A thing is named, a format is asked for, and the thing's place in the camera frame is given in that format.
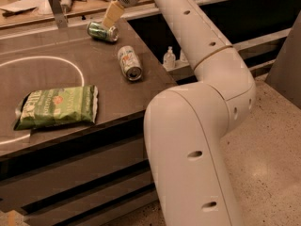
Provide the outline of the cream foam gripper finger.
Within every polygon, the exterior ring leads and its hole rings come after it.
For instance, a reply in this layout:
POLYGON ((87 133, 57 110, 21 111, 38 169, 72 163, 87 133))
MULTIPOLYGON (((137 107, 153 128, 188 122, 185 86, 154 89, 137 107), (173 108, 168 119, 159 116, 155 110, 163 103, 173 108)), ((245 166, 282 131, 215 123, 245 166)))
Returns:
POLYGON ((104 16, 102 24, 106 28, 112 27, 115 22, 122 16, 124 13, 124 7, 120 4, 119 1, 111 1, 104 16))

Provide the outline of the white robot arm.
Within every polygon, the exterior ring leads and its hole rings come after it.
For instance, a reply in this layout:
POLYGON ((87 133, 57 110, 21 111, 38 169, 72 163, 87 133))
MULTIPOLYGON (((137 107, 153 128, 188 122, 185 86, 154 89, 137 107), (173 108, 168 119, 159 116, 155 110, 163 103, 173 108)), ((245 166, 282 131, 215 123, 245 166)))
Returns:
MULTIPOLYGON (((133 7, 139 0, 117 0, 133 7)), ((194 0, 154 0, 196 82, 149 103, 144 139, 166 226, 244 226, 219 149, 255 102, 256 85, 229 40, 194 0)))

